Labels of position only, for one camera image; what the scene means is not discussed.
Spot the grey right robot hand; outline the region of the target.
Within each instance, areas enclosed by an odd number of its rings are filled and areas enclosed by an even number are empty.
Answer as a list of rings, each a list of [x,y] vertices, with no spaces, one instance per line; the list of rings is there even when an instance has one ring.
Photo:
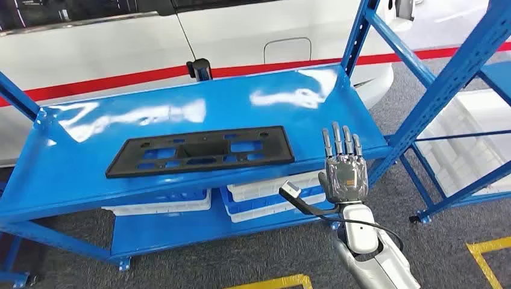
[[[325,170],[318,173],[320,185],[333,204],[363,201],[368,195],[368,174],[359,136],[336,121],[332,130],[333,141],[328,129],[322,130]]]

